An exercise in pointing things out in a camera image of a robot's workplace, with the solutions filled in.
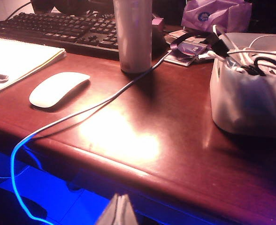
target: cd case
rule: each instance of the cd case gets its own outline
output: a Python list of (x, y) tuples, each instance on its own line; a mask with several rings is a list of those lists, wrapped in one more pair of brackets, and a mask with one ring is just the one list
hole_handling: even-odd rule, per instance
[(181, 66), (189, 66), (199, 54), (202, 54), (207, 45), (182, 42), (178, 45), (179, 51), (170, 51), (164, 61), (175, 63)]

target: headphones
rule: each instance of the headphones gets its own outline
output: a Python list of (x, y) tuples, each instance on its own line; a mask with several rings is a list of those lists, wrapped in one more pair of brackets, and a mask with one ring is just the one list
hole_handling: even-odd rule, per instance
[(114, 13), (113, 0), (53, 0), (54, 6), (67, 15), (83, 15), (87, 11)]

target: wooden desk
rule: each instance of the wooden desk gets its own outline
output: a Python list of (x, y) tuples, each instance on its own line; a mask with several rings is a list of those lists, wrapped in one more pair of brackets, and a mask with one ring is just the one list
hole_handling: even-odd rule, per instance
[[(137, 211), (162, 222), (276, 225), (276, 140), (217, 128), (211, 69), (163, 63), (97, 113), (44, 131), (28, 146), (43, 169), (108, 198), (129, 193)], [(32, 108), (34, 87), (64, 71), (87, 73), (91, 83), (52, 111)], [(129, 80), (118, 61), (68, 54), (0, 93), (0, 151), (10, 154), (32, 131)], [(35, 165), (24, 151), (20, 157)]]

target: white plastic box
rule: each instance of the white plastic box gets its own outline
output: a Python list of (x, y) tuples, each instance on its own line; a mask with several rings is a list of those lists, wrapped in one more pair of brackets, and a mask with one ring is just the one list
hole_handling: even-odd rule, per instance
[[(262, 34), (227, 35), (242, 48)], [(275, 51), (276, 37), (262, 38), (254, 48)], [(219, 128), (233, 134), (276, 138), (276, 77), (242, 74), (215, 59), (210, 96), (212, 118)]]

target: scissors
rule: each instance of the scissors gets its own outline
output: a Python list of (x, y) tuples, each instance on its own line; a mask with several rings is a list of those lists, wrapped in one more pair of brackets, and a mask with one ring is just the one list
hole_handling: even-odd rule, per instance
[(276, 66), (276, 60), (268, 58), (268, 57), (260, 56), (254, 60), (254, 65), (241, 66), (241, 68), (245, 69), (249, 75), (266, 76), (266, 74), (258, 66), (258, 61), (260, 61), (260, 60), (270, 62)]

